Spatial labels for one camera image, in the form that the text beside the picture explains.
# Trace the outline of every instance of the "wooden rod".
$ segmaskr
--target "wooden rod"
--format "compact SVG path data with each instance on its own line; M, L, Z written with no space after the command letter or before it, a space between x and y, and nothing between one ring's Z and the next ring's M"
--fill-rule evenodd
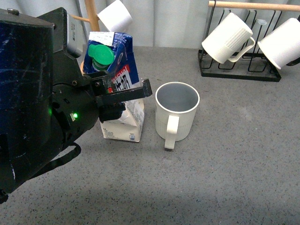
M84 3L89 17L90 29L92 31L100 31L94 0L84 0Z
M88 23L90 22L89 19L87 19L87 18L82 18L82 17L76 16L76 15L71 15L71 17L73 17L73 18L76 19L76 20L81 20L81 21L88 22Z
M209 7L214 7L215 1L209 1ZM267 4L267 3L249 3L249 2L231 2L217 1L218 8L245 8L245 9L262 9L262 10L279 10L300 12L300 6L284 4Z

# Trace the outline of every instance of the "white mug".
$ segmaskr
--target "white mug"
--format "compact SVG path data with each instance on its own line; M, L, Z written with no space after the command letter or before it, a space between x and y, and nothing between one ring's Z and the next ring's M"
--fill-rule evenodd
M226 60L236 62L255 45L252 35L253 32L247 24L236 14L230 13L202 42L202 47L219 63L225 63ZM253 43L231 58L249 39Z
M165 139L165 149L174 149L175 141L186 138L192 127L199 93L192 86L181 82L165 83L155 94L156 131Z
M290 18L257 43L268 60L281 69L300 57L300 22Z
M98 13L99 19L111 32L125 32L132 23L132 17L120 0L114 1Z

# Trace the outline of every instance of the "white wall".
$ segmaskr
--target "white wall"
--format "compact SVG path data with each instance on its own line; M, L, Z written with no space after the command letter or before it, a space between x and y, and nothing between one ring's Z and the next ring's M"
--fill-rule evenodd
M121 0L130 12L134 22L128 29L128 34L134 38L137 46L164 46L200 48L207 21L208 0ZM272 0L223 0L242 2L275 3ZM114 0L95 0L97 12L103 10ZM279 4L300 5L299 0L277 0ZM87 18L84 0L2 0L0 8L18 9L20 13L39 16L53 9L64 7L68 13ZM233 9L234 13L245 19L246 10ZM215 9L212 28L217 25L222 10ZM261 11L257 18L269 20L271 12ZM297 12L284 12L280 23L287 18L298 18ZM99 22L100 29L107 31ZM90 27L83 23L85 37Z

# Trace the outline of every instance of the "speckled surface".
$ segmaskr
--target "speckled surface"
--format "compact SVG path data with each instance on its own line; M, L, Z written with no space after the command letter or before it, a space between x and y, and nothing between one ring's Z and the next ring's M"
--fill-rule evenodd
M299 224L300 67L274 83L201 77L193 49L135 47L135 57L153 92L171 81L198 90L189 136L164 151L151 96L140 143L104 139L97 123L79 157L0 205L0 223Z

